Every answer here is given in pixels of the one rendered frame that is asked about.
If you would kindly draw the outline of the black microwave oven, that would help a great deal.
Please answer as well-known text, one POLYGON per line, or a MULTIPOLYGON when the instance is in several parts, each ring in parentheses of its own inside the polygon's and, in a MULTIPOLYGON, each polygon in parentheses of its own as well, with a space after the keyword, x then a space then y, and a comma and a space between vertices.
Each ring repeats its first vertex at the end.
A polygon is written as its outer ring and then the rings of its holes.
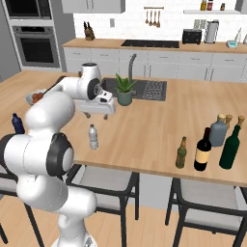
POLYGON ((11 19, 50 19, 48 0, 3 0, 11 19))

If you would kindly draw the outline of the olive green glass bottle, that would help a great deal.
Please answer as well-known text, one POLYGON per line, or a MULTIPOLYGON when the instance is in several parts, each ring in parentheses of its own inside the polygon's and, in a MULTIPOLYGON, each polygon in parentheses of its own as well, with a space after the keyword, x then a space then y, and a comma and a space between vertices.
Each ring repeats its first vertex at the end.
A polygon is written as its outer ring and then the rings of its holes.
POLYGON ((178 148, 177 159, 176 159, 176 166, 180 169, 184 167, 186 154, 187 154, 186 137, 183 136, 181 139, 180 146, 178 148))

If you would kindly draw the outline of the black stool with grey seat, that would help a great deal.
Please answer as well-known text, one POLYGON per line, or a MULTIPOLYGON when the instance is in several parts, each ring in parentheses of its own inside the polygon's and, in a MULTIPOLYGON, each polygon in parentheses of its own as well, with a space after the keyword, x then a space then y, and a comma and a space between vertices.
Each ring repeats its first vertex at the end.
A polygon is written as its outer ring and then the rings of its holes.
POLYGON ((0 165, 0 223, 7 244, 0 247, 44 247, 33 210, 16 196, 16 176, 0 165))
POLYGON ((247 233, 247 209, 239 209, 233 185, 173 178, 165 218, 169 225, 172 205, 178 206, 178 225, 173 247, 179 246, 184 227, 235 236, 241 247, 247 233))
POLYGON ((121 217, 122 247, 126 244, 126 206, 135 202, 135 219, 139 219, 140 175, 135 172, 74 164, 68 172, 67 185, 85 188, 96 194, 96 211, 121 217))

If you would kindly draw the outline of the white wall shelf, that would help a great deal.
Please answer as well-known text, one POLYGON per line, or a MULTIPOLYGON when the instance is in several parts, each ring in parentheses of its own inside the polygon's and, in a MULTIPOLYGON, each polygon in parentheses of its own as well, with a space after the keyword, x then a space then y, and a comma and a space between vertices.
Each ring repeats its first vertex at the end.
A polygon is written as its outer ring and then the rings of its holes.
POLYGON ((200 11, 200 10, 183 10, 184 14, 241 14, 241 12, 235 10, 212 10, 212 11, 200 11))

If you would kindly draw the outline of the black hob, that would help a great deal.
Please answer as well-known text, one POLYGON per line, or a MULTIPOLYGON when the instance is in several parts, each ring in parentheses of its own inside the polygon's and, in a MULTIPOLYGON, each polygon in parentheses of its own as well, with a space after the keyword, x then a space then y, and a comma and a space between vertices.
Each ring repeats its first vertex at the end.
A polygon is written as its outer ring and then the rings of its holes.
POLYGON ((179 41, 148 41, 148 40, 125 40, 122 47, 159 47, 179 48, 179 41))

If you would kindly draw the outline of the wooden knife block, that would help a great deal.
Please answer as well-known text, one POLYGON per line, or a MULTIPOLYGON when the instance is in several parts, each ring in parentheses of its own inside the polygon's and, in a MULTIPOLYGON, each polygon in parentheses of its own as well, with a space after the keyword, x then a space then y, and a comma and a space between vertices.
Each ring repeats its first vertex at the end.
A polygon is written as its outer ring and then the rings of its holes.
POLYGON ((93 41, 95 39, 94 31, 89 22, 84 22, 84 33, 87 41, 93 41))

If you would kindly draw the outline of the grey wall cupboard corner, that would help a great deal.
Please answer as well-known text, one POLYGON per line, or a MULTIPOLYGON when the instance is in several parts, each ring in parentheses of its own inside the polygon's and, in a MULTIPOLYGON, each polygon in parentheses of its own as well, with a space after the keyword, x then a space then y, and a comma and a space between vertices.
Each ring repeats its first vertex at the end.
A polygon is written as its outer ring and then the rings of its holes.
POLYGON ((241 14, 247 14, 247 0, 236 0, 234 9, 241 14))

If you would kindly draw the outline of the grey squat glass bottle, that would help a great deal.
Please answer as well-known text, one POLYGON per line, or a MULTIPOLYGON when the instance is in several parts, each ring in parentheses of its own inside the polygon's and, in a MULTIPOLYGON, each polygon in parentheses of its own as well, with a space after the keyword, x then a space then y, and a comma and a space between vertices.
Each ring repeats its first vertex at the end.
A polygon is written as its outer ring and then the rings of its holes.
POLYGON ((224 114, 219 114, 217 116, 217 121, 210 126, 209 142, 213 147, 221 147, 224 143, 228 130, 225 120, 226 116, 224 114))

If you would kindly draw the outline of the grey sink tap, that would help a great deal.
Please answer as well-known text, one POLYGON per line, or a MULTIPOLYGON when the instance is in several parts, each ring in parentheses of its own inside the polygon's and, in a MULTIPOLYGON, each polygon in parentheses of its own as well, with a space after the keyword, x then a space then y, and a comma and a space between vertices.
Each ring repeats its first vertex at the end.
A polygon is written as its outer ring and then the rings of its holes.
POLYGON ((135 60, 136 57, 137 57, 137 54, 134 53, 131 56, 129 64, 128 64, 128 80, 129 80, 130 84, 132 84, 132 69, 133 69, 133 63, 134 63, 134 60, 135 60))

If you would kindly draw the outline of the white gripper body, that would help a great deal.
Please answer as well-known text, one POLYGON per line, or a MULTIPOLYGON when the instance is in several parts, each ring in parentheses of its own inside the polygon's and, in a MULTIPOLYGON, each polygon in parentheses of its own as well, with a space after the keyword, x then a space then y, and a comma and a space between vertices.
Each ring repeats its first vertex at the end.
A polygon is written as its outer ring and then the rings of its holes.
POLYGON ((74 103, 78 111, 85 113, 114 114, 116 111, 115 99, 113 98, 109 102, 95 102, 93 100, 86 101, 76 99, 74 103))

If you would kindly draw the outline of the rail with hanging wooden tools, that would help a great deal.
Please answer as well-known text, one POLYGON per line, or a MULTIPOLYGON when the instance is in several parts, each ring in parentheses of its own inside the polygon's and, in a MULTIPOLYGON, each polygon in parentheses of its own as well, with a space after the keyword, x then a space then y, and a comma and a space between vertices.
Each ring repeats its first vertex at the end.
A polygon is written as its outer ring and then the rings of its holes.
POLYGON ((160 15, 161 12, 164 10, 163 7, 145 7, 144 10, 146 11, 146 21, 145 23, 149 26, 154 26, 159 28, 160 24, 160 15))

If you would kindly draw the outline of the dark grey sink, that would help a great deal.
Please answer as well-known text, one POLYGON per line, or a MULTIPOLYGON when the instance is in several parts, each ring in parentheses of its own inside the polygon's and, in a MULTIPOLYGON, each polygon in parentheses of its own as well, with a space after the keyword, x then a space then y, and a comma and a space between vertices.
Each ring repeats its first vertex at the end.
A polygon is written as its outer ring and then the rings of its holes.
MULTIPOLYGON (((102 89, 117 96, 118 80, 105 77, 101 83, 102 89)), ((166 100, 166 81, 138 80, 132 88, 132 96, 144 100, 166 100)))

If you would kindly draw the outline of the bowl of red fruit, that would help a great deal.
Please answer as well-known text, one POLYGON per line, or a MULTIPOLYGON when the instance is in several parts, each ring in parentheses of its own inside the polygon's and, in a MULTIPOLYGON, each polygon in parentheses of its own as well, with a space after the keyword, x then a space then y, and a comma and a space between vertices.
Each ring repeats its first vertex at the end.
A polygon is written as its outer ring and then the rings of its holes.
POLYGON ((35 92, 30 93, 27 97, 25 97, 25 100, 30 105, 34 105, 37 103, 40 99, 42 99, 43 94, 45 93, 45 89, 42 90, 36 90, 35 92))

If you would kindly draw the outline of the steel wall oven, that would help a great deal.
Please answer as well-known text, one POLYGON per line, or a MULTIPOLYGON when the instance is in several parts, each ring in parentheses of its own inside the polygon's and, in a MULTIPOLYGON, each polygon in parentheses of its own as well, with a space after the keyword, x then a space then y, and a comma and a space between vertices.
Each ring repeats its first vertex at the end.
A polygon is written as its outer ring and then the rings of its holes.
POLYGON ((54 25, 50 20, 12 20, 11 26, 23 69, 61 69, 54 25))

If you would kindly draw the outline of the clear plastic water bottle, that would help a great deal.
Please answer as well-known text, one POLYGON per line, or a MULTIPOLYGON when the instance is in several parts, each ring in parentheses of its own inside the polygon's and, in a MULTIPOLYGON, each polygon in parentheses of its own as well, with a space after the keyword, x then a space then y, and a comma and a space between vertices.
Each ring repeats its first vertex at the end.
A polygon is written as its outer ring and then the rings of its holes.
POLYGON ((96 150, 98 148, 98 139, 97 139, 97 131, 93 124, 91 124, 89 128, 89 139, 90 139, 90 147, 93 150, 96 150))

